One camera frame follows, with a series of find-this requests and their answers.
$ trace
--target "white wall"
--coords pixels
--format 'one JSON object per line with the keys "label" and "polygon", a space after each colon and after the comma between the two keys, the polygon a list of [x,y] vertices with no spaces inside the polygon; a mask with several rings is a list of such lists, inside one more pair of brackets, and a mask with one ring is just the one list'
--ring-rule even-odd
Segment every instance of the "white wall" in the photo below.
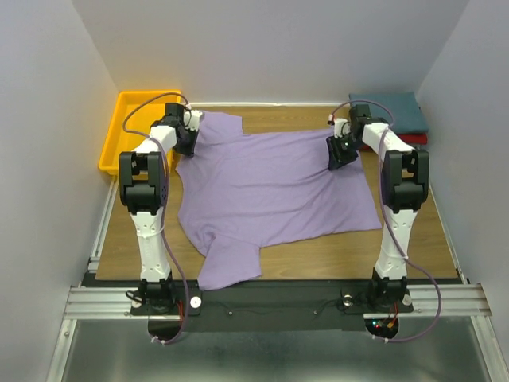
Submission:
{"label": "white wall", "polygon": [[471,0],[418,93],[431,181],[464,273],[509,361],[509,2]]}
{"label": "white wall", "polygon": [[468,0],[73,0],[119,90],[330,102],[416,90]]}
{"label": "white wall", "polygon": [[69,0],[0,16],[0,380],[45,380],[107,191],[116,88]]}

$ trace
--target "yellow plastic tray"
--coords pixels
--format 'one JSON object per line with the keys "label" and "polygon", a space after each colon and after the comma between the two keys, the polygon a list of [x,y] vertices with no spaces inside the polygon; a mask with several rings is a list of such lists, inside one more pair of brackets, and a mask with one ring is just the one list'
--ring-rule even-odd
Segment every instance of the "yellow plastic tray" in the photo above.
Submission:
{"label": "yellow plastic tray", "polygon": [[[104,141],[103,151],[99,158],[99,169],[110,175],[119,175],[119,155],[122,151],[131,151],[143,140],[137,134],[130,134],[122,130],[122,123],[126,116],[139,104],[165,92],[178,92],[180,90],[149,90],[149,91],[126,91],[120,92],[113,110],[110,126]],[[153,121],[161,119],[165,114],[165,103],[180,102],[181,98],[176,95],[168,95],[153,101],[142,107],[129,119],[127,128],[131,130],[149,133]],[[173,152],[168,152],[168,165],[171,168]]]}

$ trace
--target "lavender fabric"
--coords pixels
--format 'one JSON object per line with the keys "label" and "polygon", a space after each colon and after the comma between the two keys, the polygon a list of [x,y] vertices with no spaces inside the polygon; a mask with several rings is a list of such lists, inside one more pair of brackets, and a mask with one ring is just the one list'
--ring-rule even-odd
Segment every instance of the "lavender fabric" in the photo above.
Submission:
{"label": "lavender fabric", "polygon": [[381,227],[360,158],[328,171],[331,133],[244,134],[241,117],[205,114],[194,158],[177,167],[178,216],[206,257],[201,289],[260,276],[260,247]]}

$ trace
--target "purple cable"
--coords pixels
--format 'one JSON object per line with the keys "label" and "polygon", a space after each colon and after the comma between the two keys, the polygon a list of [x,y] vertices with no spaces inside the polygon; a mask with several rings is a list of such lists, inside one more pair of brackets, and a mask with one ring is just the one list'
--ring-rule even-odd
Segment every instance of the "purple cable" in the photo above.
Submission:
{"label": "purple cable", "polygon": [[[365,102],[365,103],[370,103],[372,105],[378,106],[378,107],[382,108],[390,116],[390,124],[387,127],[387,129],[382,133],[382,137],[380,138],[380,143],[379,143],[379,202],[380,202],[380,204],[382,204],[382,164],[383,164],[383,161],[382,161],[382,158],[380,157],[380,153],[382,152],[383,141],[385,140],[387,133],[394,126],[395,119],[394,119],[394,116],[392,115],[392,113],[390,112],[390,110],[387,109],[385,106],[383,106],[380,103],[370,101],[367,99],[355,99],[355,100],[351,100],[348,102],[344,102],[340,106],[336,107],[336,109],[334,109],[334,111],[331,113],[331,115],[334,116],[334,113],[336,113],[343,106],[352,104],[352,103],[357,103],[357,102]],[[387,214],[385,212],[385,208],[383,207],[383,205],[382,205],[381,209],[382,209],[383,221],[385,222],[387,231],[389,232],[390,237],[394,241],[394,244],[396,245],[396,248],[398,249],[398,252],[401,255],[401,257],[403,258],[403,260],[405,261],[405,263],[410,265],[412,268],[417,269],[418,271],[424,273],[428,277],[430,282],[433,284],[433,286],[435,287],[435,290],[437,291],[438,308],[437,308],[437,313],[435,314],[435,317],[434,317],[433,321],[431,322],[431,324],[429,324],[429,326],[426,329],[424,329],[422,332],[415,334],[414,336],[410,336],[410,337],[406,337],[406,338],[399,338],[399,339],[398,338],[389,339],[389,338],[383,338],[383,337],[374,337],[374,338],[379,338],[382,341],[391,342],[391,343],[403,343],[403,342],[408,342],[408,341],[412,341],[412,340],[417,340],[418,338],[425,336],[438,323],[440,314],[442,312],[442,294],[440,292],[440,287],[438,286],[437,280],[435,280],[435,278],[426,269],[417,265],[416,263],[413,263],[410,259],[408,259],[408,256],[406,255],[405,251],[403,251],[401,244],[396,239],[396,235],[394,234],[394,231],[392,230],[392,226],[389,224],[389,219],[387,217]]]}
{"label": "purple cable", "polygon": [[[144,138],[148,138],[159,147],[159,150],[163,153],[162,157],[163,157],[163,162],[164,162],[164,166],[165,166],[165,182],[166,182],[166,184],[168,184],[170,168],[168,165],[168,158],[165,155],[165,151],[164,151],[164,148],[162,147],[161,143],[158,140],[156,140],[155,138],[151,138],[148,134],[142,133],[141,131],[128,130],[126,128],[127,121],[129,121],[130,117],[132,117],[136,111],[140,110],[142,107],[144,107],[145,105],[148,105],[149,103],[155,101],[156,99],[160,99],[161,97],[165,97],[165,96],[179,96],[186,103],[188,103],[188,100],[182,94],[179,94],[176,92],[161,93],[160,95],[156,95],[155,97],[148,99],[144,103],[141,103],[131,113],[129,113],[127,115],[127,117],[124,119],[124,122],[122,124],[122,129],[126,133],[137,134],[137,135],[141,135]],[[164,230],[165,216],[166,216],[166,205],[167,205],[167,200],[165,201],[165,204],[162,209],[162,214],[161,214],[161,236],[162,236],[162,241],[163,241],[163,244],[165,245],[166,251],[169,254],[169,257],[172,259],[173,263],[175,264],[175,267],[177,267],[178,273],[180,273],[180,275],[182,277],[182,283],[184,284],[184,293],[185,293],[185,309],[184,309],[184,317],[182,319],[181,327],[179,328],[175,337],[173,337],[171,340],[168,340],[168,341],[162,341],[157,337],[151,337],[151,338],[153,341],[156,341],[162,345],[171,345],[171,344],[175,343],[178,340],[178,338],[182,335],[182,333],[184,332],[184,327],[186,326],[187,321],[188,321],[189,287],[188,287],[188,280],[185,278],[185,275],[184,275],[184,271],[182,270],[181,265],[178,263],[177,259],[173,255],[173,252],[172,252],[171,248],[169,247],[168,240],[166,239],[166,233]]]}

